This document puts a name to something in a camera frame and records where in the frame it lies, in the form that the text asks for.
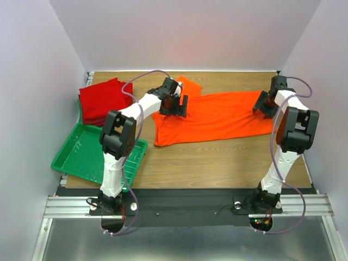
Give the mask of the orange t shirt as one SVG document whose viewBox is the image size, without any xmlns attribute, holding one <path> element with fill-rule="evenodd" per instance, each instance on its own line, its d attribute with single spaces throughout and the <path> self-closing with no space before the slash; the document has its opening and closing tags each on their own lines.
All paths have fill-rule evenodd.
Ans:
<svg viewBox="0 0 348 261">
<path fill-rule="evenodd" d="M 270 134 L 272 119 L 252 108 L 260 91 L 221 92 L 202 95 L 202 86 L 180 76 L 184 95 L 189 97 L 187 116 L 152 115 L 155 146 L 244 138 Z"/>
</svg>

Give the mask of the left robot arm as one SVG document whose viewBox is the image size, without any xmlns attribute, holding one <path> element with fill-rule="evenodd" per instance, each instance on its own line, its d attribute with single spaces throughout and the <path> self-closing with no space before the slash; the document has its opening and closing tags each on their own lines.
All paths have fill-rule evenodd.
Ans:
<svg viewBox="0 0 348 261">
<path fill-rule="evenodd" d="M 144 119 L 155 112 L 185 118 L 188 96 L 182 96 L 182 90 L 182 82 L 166 77 L 161 86 L 149 90 L 136 103 L 120 111 L 111 110 L 108 113 L 100 136 L 104 171 L 95 206 L 111 215 L 121 210 L 125 160 L 136 145 L 137 126 L 142 126 Z"/>
</svg>

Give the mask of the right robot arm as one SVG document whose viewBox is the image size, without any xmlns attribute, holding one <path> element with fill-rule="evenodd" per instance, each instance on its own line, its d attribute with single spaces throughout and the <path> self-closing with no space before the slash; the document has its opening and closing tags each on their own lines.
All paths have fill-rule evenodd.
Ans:
<svg viewBox="0 0 348 261">
<path fill-rule="evenodd" d="M 307 96 L 299 95 L 288 87 L 288 79 L 308 86 L 297 77 L 274 76 L 270 90 L 262 91 L 252 108 L 253 113 L 260 111 L 266 119 L 274 119 L 270 140 L 272 163 L 250 199 L 250 206 L 257 213 L 280 209 L 282 186 L 294 162 L 311 148 L 319 121 L 319 112 L 299 100 L 311 97 L 312 88 L 308 88 Z"/>
</svg>

